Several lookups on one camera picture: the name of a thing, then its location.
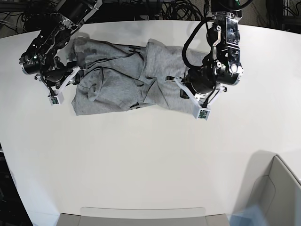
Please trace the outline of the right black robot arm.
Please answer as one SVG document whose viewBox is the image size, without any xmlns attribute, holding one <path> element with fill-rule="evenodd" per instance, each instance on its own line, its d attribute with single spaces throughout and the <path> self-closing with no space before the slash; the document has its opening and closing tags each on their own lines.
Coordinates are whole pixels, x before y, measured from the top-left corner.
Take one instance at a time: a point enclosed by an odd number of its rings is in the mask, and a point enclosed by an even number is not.
<svg viewBox="0 0 301 226">
<path fill-rule="evenodd" d="M 64 88 L 77 79 L 75 66 L 65 66 L 57 57 L 72 35 L 100 8 L 101 0 L 61 0 L 46 17 L 39 35 L 21 55 L 19 64 L 25 74 L 36 74 L 54 97 L 52 88 Z"/>
</svg>

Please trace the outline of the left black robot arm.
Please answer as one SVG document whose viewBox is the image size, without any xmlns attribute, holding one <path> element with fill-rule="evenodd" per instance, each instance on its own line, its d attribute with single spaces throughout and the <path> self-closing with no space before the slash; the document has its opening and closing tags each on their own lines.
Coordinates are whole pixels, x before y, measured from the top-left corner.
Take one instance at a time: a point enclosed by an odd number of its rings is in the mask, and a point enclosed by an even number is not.
<svg viewBox="0 0 301 226">
<path fill-rule="evenodd" d="M 180 97 L 193 103 L 193 115 L 205 119 L 211 111 L 210 104 L 227 86 L 239 83 L 243 75 L 240 62 L 240 35 L 238 22 L 242 17 L 242 6 L 238 0 L 206 0 L 204 19 L 197 25 L 182 49 L 182 59 L 188 71 L 183 77 L 167 76 L 166 81 L 173 81 L 181 89 Z M 206 27 L 206 40 L 210 52 L 204 57 L 201 66 L 191 64 L 187 50 L 193 38 L 203 25 Z"/>
</svg>

